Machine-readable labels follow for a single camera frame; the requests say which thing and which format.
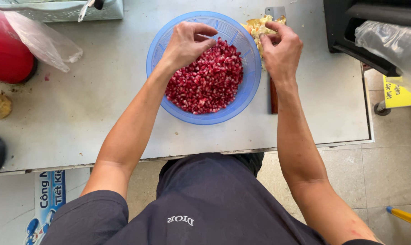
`yellow label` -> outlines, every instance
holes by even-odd
[[[402,81],[402,77],[386,77],[384,81],[384,99],[386,100],[386,108],[411,106],[411,93],[404,87],[396,83]]]

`dark shirt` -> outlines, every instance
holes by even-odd
[[[42,244],[326,244],[234,157],[203,153],[181,159],[161,176],[157,194],[130,222],[120,194],[86,194],[56,212]]]

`plastic basket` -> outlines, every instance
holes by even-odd
[[[80,10],[86,1],[16,3],[0,0],[0,10],[16,11],[32,20],[41,22],[78,21]],[[106,0],[102,10],[88,8],[85,20],[116,20],[124,17],[122,0]]]
[[[229,120],[244,110],[257,92],[261,77],[261,60],[257,46],[251,35],[235,20],[223,14],[197,11],[183,14],[167,23],[155,36],[148,52],[147,75],[150,76],[155,65],[161,59],[171,38],[173,28],[182,21],[201,22],[212,26],[218,31],[215,39],[221,37],[234,45],[241,52],[243,66],[243,81],[239,85],[235,100],[227,108],[216,113],[194,115],[178,108],[164,96],[161,106],[174,117],[188,123],[209,125]]]

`plastic bag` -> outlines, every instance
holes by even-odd
[[[30,52],[46,64],[68,72],[65,62],[74,63],[83,56],[83,49],[44,23],[13,11],[4,14]]]
[[[411,27],[368,20],[355,30],[355,45],[398,67],[398,85],[411,92]]]

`knife handle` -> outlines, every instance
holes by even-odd
[[[269,87],[270,87],[270,109],[271,114],[278,114],[278,95],[277,89],[275,88],[274,81],[272,78],[269,79]]]

